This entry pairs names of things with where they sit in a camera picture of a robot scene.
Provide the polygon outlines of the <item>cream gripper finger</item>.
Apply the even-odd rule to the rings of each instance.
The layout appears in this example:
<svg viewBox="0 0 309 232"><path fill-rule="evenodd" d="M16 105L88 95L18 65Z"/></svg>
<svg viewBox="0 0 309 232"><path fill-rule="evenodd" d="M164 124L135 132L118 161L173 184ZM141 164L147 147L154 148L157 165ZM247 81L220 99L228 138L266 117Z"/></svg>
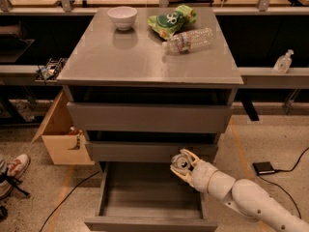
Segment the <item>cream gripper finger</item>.
<svg viewBox="0 0 309 232"><path fill-rule="evenodd" d="M198 156L187 149L181 149L181 153L188 158L191 165L197 165L201 161Z"/></svg>
<svg viewBox="0 0 309 232"><path fill-rule="evenodd" d="M192 183L191 178L191 171L188 169L179 169L173 165L170 166L170 170L177 175L179 178L181 178L183 181L185 181L188 184Z"/></svg>

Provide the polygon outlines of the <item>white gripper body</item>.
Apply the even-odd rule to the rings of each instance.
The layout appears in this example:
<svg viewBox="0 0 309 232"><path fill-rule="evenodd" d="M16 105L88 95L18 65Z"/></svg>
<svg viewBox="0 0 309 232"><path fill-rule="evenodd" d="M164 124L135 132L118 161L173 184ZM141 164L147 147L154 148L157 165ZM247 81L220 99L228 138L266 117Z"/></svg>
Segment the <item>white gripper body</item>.
<svg viewBox="0 0 309 232"><path fill-rule="evenodd" d="M217 168L211 163L200 160L191 172L190 185L200 191L206 192L211 176L217 171Z"/></svg>

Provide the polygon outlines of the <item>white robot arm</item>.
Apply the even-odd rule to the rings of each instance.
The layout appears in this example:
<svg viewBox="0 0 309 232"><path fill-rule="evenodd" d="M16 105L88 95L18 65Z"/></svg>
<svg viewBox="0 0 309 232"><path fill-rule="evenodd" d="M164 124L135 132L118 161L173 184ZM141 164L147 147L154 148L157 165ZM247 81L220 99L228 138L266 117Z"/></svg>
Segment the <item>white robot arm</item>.
<svg viewBox="0 0 309 232"><path fill-rule="evenodd" d="M260 220L277 232L309 232L309 224L280 205L249 179L235 179L187 149L171 159L170 170L201 193L207 193L245 218Z"/></svg>

